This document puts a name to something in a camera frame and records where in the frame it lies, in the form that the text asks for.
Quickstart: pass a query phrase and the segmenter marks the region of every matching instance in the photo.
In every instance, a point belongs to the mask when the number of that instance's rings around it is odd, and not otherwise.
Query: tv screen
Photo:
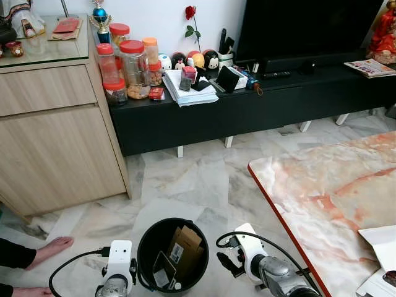
[[[360,48],[383,0],[247,0],[237,60]]]

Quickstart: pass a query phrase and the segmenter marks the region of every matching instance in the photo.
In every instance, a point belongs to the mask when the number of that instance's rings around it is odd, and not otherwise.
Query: trophy
[[[89,16],[89,21],[98,29],[98,37],[100,43],[110,43],[110,33],[108,26],[111,23],[111,15],[102,8],[104,0],[92,0],[95,4],[92,15]]]

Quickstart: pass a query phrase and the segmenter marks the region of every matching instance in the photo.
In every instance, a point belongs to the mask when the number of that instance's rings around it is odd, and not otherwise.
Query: tv stand leg
[[[335,123],[336,123],[337,125],[341,126],[341,125],[345,122],[345,120],[346,120],[346,118],[347,118],[348,116],[349,116],[349,113],[340,115],[340,116],[338,117],[338,119],[336,120]]]
[[[232,146],[232,144],[233,144],[233,136],[229,136],[229,137],[226,137],[225,138],[225,140],[224,140],[224,146],[227,148],[227,149],[229,149],[229,148],[231,148],[231,146]]]
[[[178,158],[182,158],[184,154],[184,147],[180,146],[178,147]]]
[[[301,126],[299,127],[299,130],[301,132],[307,132],[309,126],[311,125],[312,121],[306,121],[304,123],[301,124]]]

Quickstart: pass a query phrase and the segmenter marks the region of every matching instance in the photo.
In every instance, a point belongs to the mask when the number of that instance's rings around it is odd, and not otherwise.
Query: bare foot
[[[53,297],[49,288],[14,288],[11,297]]]
[[[69,248],[72,246],[74,239],[72,237],[58,237],[45,247],[37,250],[36,257],[33,262],[26,268],[26,270],[32,270],[38,264],[44,262],[48,258],[59,254],[64,249]]]

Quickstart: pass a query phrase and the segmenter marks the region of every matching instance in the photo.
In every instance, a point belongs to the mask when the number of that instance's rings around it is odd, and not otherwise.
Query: trash bin
[[[160,251],[167,252],[171,244],[173,235],[177,227],[184,227],[192,229],[202,238],[200,247],[204,248],[200,261],[188,277],[186,277],[181,284],[181,289],[168,290],[157,286],[153,276],[153,266]],[[193,224],[182,218],[167,218],[159,221],[151,226],[143,235],[137,249],[137,277],[146,289],[151,291],[159,291],[162,293],[169,293],[180,295],[180,292],[187,291],[193,287],[204,275],[209,261],[209,247],[204,234],[201,230]]]

